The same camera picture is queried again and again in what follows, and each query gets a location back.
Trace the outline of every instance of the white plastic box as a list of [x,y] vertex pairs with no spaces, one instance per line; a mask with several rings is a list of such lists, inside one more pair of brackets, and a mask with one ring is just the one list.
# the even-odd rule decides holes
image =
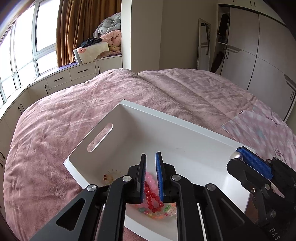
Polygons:
[[[88,145],[108,123],[111,130],[88,152]],[[240,146],[206,128],[123,100],[88,133],[64,165],[82,188],[92,183],[104,186],[105,173],[117,169],[126,174],[145,153],[147,171],[156,179],[155,153],[160,151],[163,162],[172,164],[178,174],[198,185],[214,183],[245,211],[249,192],[226,168]],[[174,218],[153,220],[129,205],[124,225],[147,240],[178,240]]]

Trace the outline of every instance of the pink bedspread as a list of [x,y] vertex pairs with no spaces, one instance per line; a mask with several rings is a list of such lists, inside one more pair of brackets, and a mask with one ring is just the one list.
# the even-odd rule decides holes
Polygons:
[[[221,125],[256,101],[229,80],[193,69],[110,70],[37,101],[18,121],[4,174],[6,218],[20,240],[29,240],[81,191],[63,162],[122,99],[229,138]],[[125,228],[124,240],[140,239]]]

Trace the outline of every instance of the window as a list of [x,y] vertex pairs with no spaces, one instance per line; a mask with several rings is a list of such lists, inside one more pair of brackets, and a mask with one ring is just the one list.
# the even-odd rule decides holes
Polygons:
[[36,0],[11,26],[0,45],[0,107],[22,85],[57,67],[60,0]]

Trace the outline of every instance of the brown curtain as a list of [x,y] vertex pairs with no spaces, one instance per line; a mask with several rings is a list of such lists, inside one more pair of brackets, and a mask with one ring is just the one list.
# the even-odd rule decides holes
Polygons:
[[101,22],[121,10],[121,0],[61,0],[57,21],[57,61],[75,61],[73,50],[93,37]]

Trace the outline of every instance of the standing mirror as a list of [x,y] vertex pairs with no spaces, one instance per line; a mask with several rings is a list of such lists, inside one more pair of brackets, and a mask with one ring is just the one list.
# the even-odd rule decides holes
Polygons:
[[210,64],[210,27],[206,21],[199,19],[199,47],[197,69],[209,71]]

